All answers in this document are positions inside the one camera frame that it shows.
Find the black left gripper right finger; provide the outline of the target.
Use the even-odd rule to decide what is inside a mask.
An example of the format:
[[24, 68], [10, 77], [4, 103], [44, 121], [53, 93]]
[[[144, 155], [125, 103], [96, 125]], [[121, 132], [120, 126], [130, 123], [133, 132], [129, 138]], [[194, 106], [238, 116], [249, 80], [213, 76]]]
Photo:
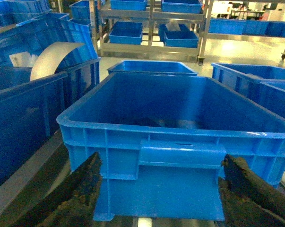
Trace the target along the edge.
[[268, 184], [242, 157], [227, 154], [218, 189], [227, 227], [285, 227], [285, 195]]

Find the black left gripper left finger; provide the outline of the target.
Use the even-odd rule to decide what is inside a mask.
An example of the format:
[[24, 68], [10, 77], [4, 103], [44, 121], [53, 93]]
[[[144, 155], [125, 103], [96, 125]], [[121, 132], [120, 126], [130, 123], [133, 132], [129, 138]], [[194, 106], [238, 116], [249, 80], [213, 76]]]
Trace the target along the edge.
[[13, 226], [90, 227], [102, 183], [101, 165], [99, 153], [93, 153]]

